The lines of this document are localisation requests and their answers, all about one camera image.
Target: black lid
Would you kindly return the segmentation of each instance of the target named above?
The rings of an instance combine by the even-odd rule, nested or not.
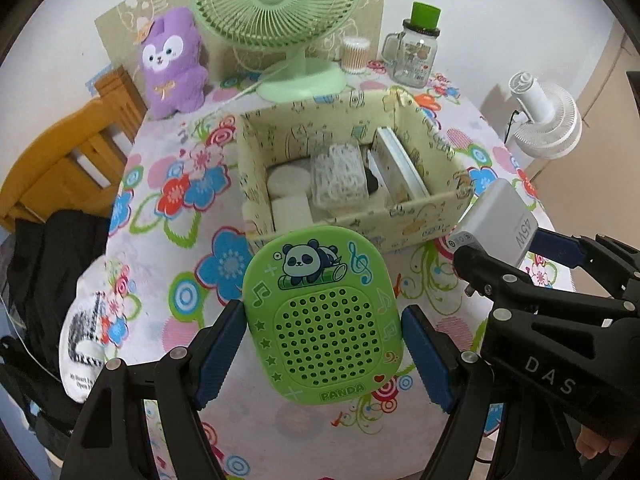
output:
[[[440,35],[439,28],[421,28],[417,25],[413,25],[409,18],[402,22],[402,26],[408,28],[409,30],[417,32],[418,34],[424,34],[425,36],[433,36],[434,38],[437,38]]]

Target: floral tablecloth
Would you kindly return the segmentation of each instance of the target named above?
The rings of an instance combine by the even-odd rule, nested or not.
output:
[[[268,106],[255,93],[221,104],[255,82],[230,78],[203,108],[164,121],[145,121],[116,199],[106,257],[109,312],[102,319],[108,357],[128,364],[157,360],[187,345],[222,308],[242,296],[251,259],[244,238],[234,139],[238,114]],[[384,66],[370,62],[349,76],[352,94],[388,88]],[[415,101],[468,167],[480,195],[508,179],[537,217],[552,228],[535,188],[480,112],[442,74]],[[399,308],[417,303],[460,350],[477,349],[490,302],[464,294],[443,240],[385,255]],[[572,290],[570,273],[530,254],[534,282]],[[209,443],[232,479],[392,480],[423,469],[446,415],[431,403],[408,352],[389,383],[354,401],[299,406],[268,383],[245,336],[220,396],[200,413]],[[162,478],[174,478],[158,407],[146,402]],[[500,408],[490,412],[495,431]]]

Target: human hand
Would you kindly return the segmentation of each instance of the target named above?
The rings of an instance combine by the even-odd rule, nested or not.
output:
[[[575,443],[575,449],[589,460],[595,458],[598,453],[604,453],[607,449],[612,456],[623,457],[634,440],[634,437],[627,437],[612,442],[583,426]]]

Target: black cable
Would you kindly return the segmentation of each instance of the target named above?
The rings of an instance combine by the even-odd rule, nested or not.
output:
[[[507,128],[507,134],[504,136],[504,143],[507,143],[509,140],[509,133],[511,133],[511,127],[513,126],[513,120],[516,117],[516,114],[519,114],[520,110],[514,110],[513,114],[511,114],[511,119],[509,119],[509,127]]]

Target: jar handle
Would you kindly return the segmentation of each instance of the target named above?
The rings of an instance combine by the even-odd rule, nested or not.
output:
[[[382,51],[380,52],[380,57],[382,58],[382,61],[384,61],[389,65],[392,65],[393,63],[396,62],[396,58],[398,57],[398,50],[400,50],[401,35],[402,35],[402,32],[392,32],[391,34],[387,34],[385,38],[385,43],[382,44]],[[391,38],[396,38],[396,40],[398,40],[398,47],[396,48],[396,54],[393,59],[389,59],[385,56],[386,47]]]

